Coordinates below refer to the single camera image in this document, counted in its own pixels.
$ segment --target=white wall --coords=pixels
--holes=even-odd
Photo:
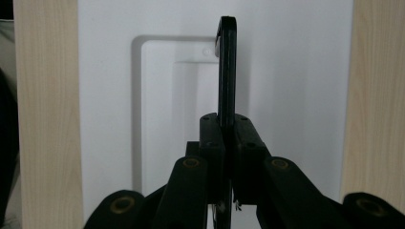
[[[212,96],[202,101],[217,90],[211,51],[222,15],[238,22],[237,113],[274,156],[338,199],[352,0],[79,0],[78,9],[85,218],[114,191],[159,187],[185,140],[198,140],[189,126],[216,112]],[[202,93],[177,91],[190,87]],[[183,126],[171,122],[178,115]],[[237,218],[253,225],[253,215]]]

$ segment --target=light wood surface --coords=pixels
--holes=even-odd
[[[77,1],[14,1],[24,229],[82,228]]]
[[[342,196],[405,213],[405,1],[354,1]]]

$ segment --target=wooden panel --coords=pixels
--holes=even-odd
[[[405,213],[405,1],[355,0],[342,196]]]
[[[14,1],[23,228],[82,228],[77,1]]]

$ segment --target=white backdrop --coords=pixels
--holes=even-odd
[[[237,113],[338,200],[352,0],[79,0],[85,219],[117,190],[160,187],[198,140],[216,112],[222,15],[238,23]],[[233,228],[258,227],[245,209]]]

